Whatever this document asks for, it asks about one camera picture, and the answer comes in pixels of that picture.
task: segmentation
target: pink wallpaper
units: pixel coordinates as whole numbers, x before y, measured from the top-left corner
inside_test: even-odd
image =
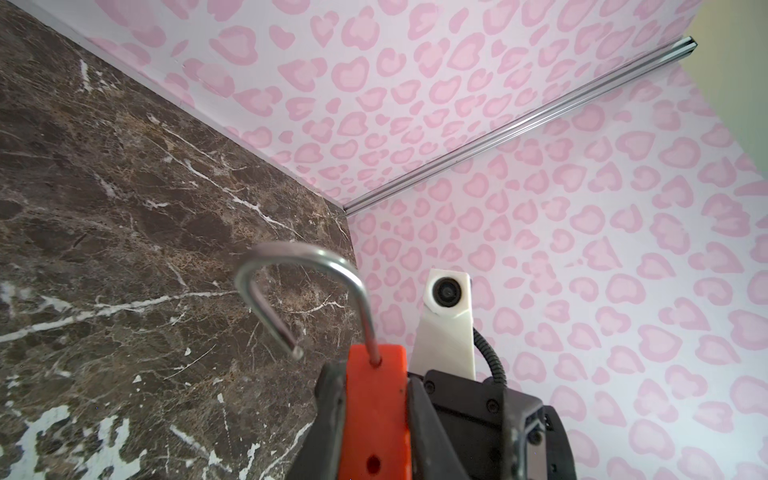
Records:
[[[768,478],[767,214],[674,67],[350,223],[385,341],[413,344],[430,267],[473,276],[476,327],[581,478],[747,480]]]
[[[674,40],[700,3],[13,1],[340,203]]]

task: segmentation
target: beige wall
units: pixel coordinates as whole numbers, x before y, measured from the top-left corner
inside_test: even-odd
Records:
[[[705,0],[683,60],[743,149],[768,174],[768,0]]]

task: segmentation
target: marble surface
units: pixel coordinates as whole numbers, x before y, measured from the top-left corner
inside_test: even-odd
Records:
[[[313,271],[232,291],[264,240],[353,259],[343,213],[0,0],[0,478],[282,478],[359,327]]]

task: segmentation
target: metal hook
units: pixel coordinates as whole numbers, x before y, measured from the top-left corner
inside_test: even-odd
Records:
[[[277,263],[295,263],[311,266],[317,270],[330,273],[349,287],[352,294],[352,303],[360,315],[362,333],[366,339],[366,350],[371,365],[378,366],[381,363],[379,344],[376,342],[376,334],[373,331],[373,317],[371,305],[368,301],[366,287],[360,279],[357,269],[339,254],[325,250],[322,247],[299,242],[266,242],[258,243],[243,256],[243,260],[237,269],[235,287],[243,297],[245,303],[264,323],[277,341],[291,356],[298,360],[304,355],[296,337],[293,336],[286,324],[275,313],[269,302],[259,290],[253,280],[253,274],[262,266]]]

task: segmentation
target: camera lens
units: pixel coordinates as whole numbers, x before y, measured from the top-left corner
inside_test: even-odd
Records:
[[[435,282],[432,296],[438,305],[451,307],[462,299],[462,288],[456,280],[444,276]]]

